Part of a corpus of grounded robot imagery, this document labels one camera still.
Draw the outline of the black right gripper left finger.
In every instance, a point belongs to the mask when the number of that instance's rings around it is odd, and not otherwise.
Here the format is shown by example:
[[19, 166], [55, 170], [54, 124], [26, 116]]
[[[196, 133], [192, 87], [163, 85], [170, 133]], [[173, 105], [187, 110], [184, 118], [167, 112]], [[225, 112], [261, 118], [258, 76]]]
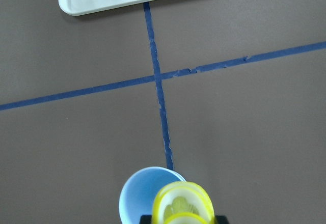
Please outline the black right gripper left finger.
[[151, 215], [142, 215], [140, 217], [140, 224], [152, 224], [152, 216]]

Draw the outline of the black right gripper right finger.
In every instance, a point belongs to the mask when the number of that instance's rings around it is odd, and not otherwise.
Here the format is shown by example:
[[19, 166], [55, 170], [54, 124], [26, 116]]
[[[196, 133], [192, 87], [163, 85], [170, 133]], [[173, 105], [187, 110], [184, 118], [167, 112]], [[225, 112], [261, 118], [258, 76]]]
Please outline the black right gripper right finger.
[[215, 224], [229, 224], [229, 221], [225, 215], [216, 215]]

